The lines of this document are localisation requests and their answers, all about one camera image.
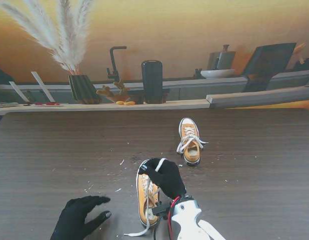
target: striped vase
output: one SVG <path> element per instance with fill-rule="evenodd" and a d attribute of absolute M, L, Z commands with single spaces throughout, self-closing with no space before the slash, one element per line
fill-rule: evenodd
<path fill-rule="evenodd" d="M 87 75 L 70 75 L 69 83 L 73 99 L 81 104 L 100 104 L 102 98 L 96 94 L 95 86 Z"/>

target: white bowl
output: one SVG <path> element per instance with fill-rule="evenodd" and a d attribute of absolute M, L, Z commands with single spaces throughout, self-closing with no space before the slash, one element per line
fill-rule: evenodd
<path fill-rule="evenodd" d="M 231 76 L 234 72 L 235 69 L 207 70 L 201 71 L 201 75 L 206 79 L 225 78 Z"/>

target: red cable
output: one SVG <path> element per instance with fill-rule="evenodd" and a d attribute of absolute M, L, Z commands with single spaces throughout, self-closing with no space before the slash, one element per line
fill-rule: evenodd
<path fill-rule="evenodd" d="M 176 202 L 180 199 L 180 196 L 177 196 L 173 201 L 172 201 L 172 204 L 170 206 L 170 209 L 172 209 Z M 171 240 L 174 240 L 174 234 L 173 234 L 173 229 L 171 227 L 171 211 L 169 211 L 168 213 L 168 228 L 169 228 L 169 233 L 170 233 L 170 238 Z"/>

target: white shoelace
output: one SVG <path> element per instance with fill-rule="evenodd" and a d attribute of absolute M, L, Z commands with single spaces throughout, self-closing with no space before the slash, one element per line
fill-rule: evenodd
<path fill-rule="evenodd" d="M 161 168 L 161 165 L 163 164 L 164 160 L 167 160 L 166 158 L 161 158 L 161 160 L 158 163 L 158 166 L 155 168 L 155 171 L 158 172 L 159 169 Z M 150 228 L 150 221 L 149 221 L 149 192 L 152 193 L 153 191 L 153 183 L 151 182 L 150 178 L 148 176 L 144 176 L 141 175 L 142 178 L 144 178 L 144 181 L 142 181 L 142 187 L 143 187 L 143 191 L 145 192 L 146 195 L 146 228 L 145 230 L 138 232 L 138 233 L 124 233 L 124 236 L 129 236 L 129 237 L 139 237 L 144 235 Z M 159 192 L 159 188 L 158 190 L 152 194 L 152 196 L 154 196 L 155 194 L 157 194 Z"/>
<path fill-rule="evenodd" d="M 142 187 L 143 187 L 143 191 L 144 191 L 144 197 L 147 196 L 147 188 L 148 188 L 148 191 L 150 193 L 151 196 L 153 196 L 153 189 L 154 189 L 154 184 L 152 181 L 150 181 L 150 184 L 148 186 L 148 175 L 141 175 L 141 178 L 142 178 Z"/>
<path fill-rule="evenodd" d="M 199 137 L 197 137 L 196 134 L 196 129 L 194 127 L 189 127 L 186 126 L 184 127 L 184 131 L 185 131 L 185 136 L 181 138 L 181 141 L 176 149 L 176 152 L 178 154 L 183 154 L 184 153 L 184 149 L 192 142 L 195 141 L 198 143 L 199 147 L 201 149 L 204 148 L 203 144 L 207 144 L 208 142 L 205 141 L 201 141 L 199 139 Z"/>

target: yellow sneaker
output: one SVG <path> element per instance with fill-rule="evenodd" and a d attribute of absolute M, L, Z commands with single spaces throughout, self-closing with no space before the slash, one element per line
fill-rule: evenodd
<path fill-rule="evenodd" d="M 200 149 L 203 149 L 202 144 L 207 142 L 199 139 L 199 130 L 195 122 L 185 117 L 179 124 L 179 134 L 181 137 L 180 144 L 176 152 L 183 154 L 184 161 L 190 166 L 195 166 L 200 161 Z"/>
<path fill-rule="evenodd" d="M 158 218 L 159 218 L 158 216 L 153 215 L 152 211 L 150 210 L 153 207 L 155 207 L 156 202 L 159 201 L 159 192 L 157 192 L 158 186 L 153 184 L 150 181 L 149 188 L 148 188 L 148 198 L 149 198 L 148 209 L 149 210 L 147 212 L 147 186 L 148 186 L 149 177 L 146 174 L 139 175 L 138 173 L 139 173 L 139 169 L 136 174 L 136 191 L 138 195 L 139 218 L 140 218 L 141 224 L 144 227 L 147 227 L 147 217 L 146 216 L 148 214 L 150 227 L 152 227 L 157 223 Z"/>

